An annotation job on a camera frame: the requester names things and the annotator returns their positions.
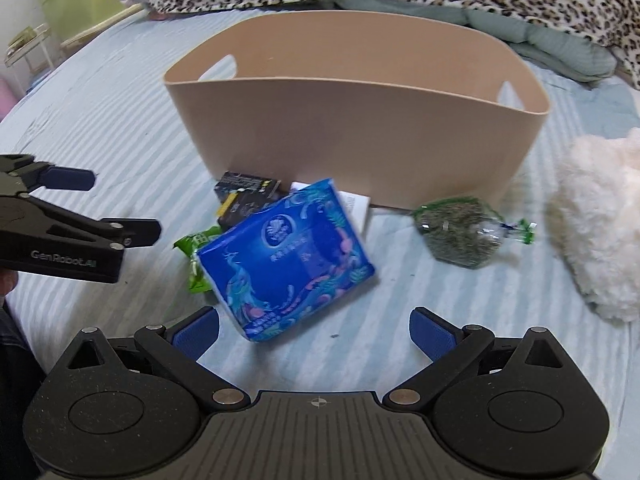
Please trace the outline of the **green snack packet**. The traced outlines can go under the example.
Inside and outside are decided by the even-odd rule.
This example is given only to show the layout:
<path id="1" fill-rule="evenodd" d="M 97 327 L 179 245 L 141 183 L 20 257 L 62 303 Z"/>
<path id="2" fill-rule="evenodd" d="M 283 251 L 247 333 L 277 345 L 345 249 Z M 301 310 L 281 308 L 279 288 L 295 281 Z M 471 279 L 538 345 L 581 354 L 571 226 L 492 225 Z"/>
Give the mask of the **green snack packet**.
<path id="1" fill-rule="evenodd" d="M 172 245 L 189 259 L 188 289 L 191 294 L 209 292 L 212 286 L 201 267 L 198 251 L 222 234 L 220 226 L 211 226 L 205 231 L 183 236 Z"/>

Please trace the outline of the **black small box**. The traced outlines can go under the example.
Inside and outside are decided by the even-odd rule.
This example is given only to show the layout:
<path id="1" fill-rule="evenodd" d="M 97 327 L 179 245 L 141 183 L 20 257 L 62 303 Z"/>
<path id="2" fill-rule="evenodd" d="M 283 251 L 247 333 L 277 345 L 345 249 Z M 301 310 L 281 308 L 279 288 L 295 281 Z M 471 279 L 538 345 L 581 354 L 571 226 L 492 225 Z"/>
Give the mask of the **black small box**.
<path id="1" fill-rule="evenodd" d="M 281 181 L 226 171 L 215 185 L 220 201 L 216 212 L 218 226 L 228 231 L 255 211 L 269 207 L 281 198 Z"/>

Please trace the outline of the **bag of dried herbs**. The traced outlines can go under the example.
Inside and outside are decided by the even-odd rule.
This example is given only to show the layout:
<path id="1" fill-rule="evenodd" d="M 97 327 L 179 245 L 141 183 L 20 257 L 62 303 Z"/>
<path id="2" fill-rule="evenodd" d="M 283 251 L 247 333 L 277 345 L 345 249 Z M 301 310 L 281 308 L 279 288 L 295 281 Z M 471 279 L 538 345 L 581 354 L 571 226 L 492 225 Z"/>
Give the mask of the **bag of dried herbs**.
<path id="1" fill-rule="evenodd" d="M 532 244 L 537 227 L 526 219 L 507 222 L 474 196 L 434 200 L 416 208 L 412 218 L 436 260 L 465 269 L 486 266 L 506 240 Z"/>

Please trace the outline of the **beige plastic storage bin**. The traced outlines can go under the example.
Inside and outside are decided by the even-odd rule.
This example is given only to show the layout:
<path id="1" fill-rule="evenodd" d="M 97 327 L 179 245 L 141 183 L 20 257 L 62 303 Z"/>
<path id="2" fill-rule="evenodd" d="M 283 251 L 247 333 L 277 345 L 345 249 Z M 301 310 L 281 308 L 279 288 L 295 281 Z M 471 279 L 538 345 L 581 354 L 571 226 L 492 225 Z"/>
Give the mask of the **beige plastic storage bin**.
<path id="1" fill-rule="evenodd" d="M 203 162 L 283 183 L 332 179 L 411 209 L 506 192 L 550 102 L 503 42 L 399 14 L 262 14 L 165 73 Z"/>

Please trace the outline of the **blue tissue pack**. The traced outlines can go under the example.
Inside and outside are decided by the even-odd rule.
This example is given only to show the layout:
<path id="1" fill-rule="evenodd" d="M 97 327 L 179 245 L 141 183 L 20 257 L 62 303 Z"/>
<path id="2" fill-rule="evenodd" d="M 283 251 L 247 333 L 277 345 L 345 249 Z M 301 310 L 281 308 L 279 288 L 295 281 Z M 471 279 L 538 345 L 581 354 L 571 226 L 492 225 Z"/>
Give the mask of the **blue tissue pack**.
<path id="1" fill-rule="evenodd" d="M 198 250 L 243 336 L 267 341 L 375 274 L 331 179 L 254 212 Z"/>

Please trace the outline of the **white medicine box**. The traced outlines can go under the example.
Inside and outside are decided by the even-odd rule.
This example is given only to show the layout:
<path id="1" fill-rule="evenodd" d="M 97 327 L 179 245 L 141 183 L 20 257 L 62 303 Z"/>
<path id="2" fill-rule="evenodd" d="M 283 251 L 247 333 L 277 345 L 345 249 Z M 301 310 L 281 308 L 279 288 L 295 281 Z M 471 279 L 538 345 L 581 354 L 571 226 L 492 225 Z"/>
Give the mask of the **white medicine box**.
<path id="1" fill-rule="evenodd" d="M 340 191 L 332 179 L 323 179 L 311 184 L 294 182 L 284 203 L 302 220 L 316 220 L 342 237 L 354 237 L 364 229 L 370 198 Z"/>

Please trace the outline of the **grey-green quilted pillow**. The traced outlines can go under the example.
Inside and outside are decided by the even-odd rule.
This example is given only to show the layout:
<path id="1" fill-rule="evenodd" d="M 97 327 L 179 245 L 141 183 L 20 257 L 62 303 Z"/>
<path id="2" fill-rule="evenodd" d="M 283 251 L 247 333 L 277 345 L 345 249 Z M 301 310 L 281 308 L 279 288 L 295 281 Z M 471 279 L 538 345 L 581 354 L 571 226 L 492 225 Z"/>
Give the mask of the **grey-green quilted pillow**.
<path id="1" fill-rule="evenodd" d="M 613 76 L 617 67 L 616 57 L 608 49 L 586 38 L 486 11 L 398 0 L 326 0 L 322 6 L 326 10 L 404 14 L 469 27 L 505 42 L 523 58 L 584 84 Z"/>

